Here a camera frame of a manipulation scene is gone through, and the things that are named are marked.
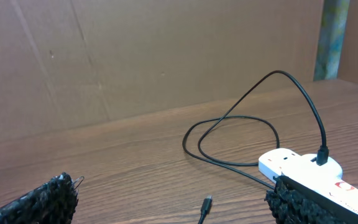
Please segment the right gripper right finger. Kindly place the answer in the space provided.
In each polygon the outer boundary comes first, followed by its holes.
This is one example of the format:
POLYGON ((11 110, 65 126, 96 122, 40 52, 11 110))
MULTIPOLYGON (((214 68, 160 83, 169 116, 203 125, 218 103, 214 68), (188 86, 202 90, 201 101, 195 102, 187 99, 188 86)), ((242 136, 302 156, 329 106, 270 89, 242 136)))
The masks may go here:
POLYGON ((358 224, 358 214, 330 201, 293 179, 273 178, 275 188, 268 190, 265 201, 280 224, 358 224))

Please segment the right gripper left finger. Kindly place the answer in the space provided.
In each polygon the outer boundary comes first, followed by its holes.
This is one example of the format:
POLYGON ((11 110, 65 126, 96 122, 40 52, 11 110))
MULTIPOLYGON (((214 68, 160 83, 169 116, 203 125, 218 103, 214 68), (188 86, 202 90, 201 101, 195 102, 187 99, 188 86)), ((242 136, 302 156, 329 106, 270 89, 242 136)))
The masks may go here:
POLYGON ((30 192, 0 207, 0 224, 70 224, 78 205, 78 187, 62 172, 30 192))

